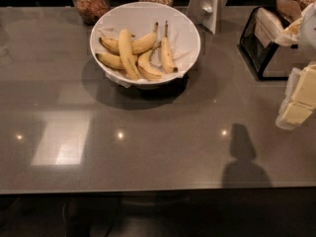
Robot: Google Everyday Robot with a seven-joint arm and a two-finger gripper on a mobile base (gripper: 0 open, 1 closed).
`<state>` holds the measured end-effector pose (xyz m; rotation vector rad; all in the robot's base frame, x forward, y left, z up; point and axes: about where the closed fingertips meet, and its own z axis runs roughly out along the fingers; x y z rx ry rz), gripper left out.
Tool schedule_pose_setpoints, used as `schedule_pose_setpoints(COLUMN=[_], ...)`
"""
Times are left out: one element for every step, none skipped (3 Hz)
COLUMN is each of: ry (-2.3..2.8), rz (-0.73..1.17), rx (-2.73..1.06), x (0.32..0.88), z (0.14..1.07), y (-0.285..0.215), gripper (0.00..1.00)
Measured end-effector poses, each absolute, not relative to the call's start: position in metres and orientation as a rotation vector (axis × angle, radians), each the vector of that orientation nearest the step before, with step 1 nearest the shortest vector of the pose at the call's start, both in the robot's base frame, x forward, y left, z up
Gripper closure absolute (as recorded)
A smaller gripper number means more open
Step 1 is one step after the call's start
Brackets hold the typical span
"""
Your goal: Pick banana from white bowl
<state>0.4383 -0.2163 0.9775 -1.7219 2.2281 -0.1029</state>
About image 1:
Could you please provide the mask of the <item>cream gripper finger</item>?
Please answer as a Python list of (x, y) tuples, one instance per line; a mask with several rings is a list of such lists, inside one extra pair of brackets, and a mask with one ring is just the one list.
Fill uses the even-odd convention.
[(291, 46), (298, 44), (298, 33), (302, 19), (299, 18), (285, 28), (275, 39), (280, 46)]
[(294, 130), (316, 110), (316, 63), (310, 62), (302, 70), (293, 68), (286, 84), (276, 126)]

